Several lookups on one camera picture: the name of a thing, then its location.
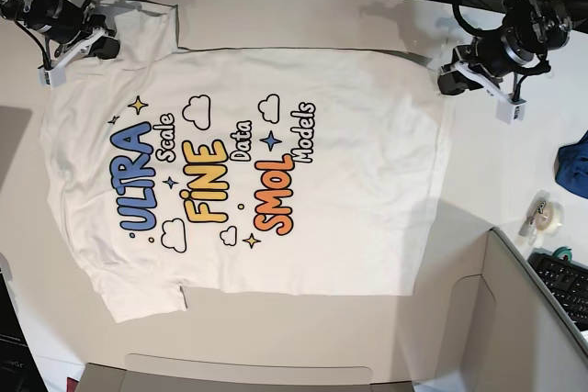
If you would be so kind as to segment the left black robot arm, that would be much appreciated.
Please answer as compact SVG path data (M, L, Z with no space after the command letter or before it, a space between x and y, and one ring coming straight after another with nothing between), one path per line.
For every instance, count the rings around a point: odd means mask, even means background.
M461 14L461 2L453 1L453 16L472 42L455 47L451 62L440 67L440 93L452 96L484 89L521 104L523 81L549 73L548 54L569 40L572 23L564 0L502 0L505 15L494 29L471 25Z

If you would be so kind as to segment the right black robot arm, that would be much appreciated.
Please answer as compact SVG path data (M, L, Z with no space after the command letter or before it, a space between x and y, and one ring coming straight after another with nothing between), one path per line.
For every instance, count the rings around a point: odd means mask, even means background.
M116 31L96 12L93 0L81 6L69 0L1 0L1 17L33 39L46 69L52 67L52 57L71 53L78 43L85 45L83 54L100 60L112 60L119 54Z

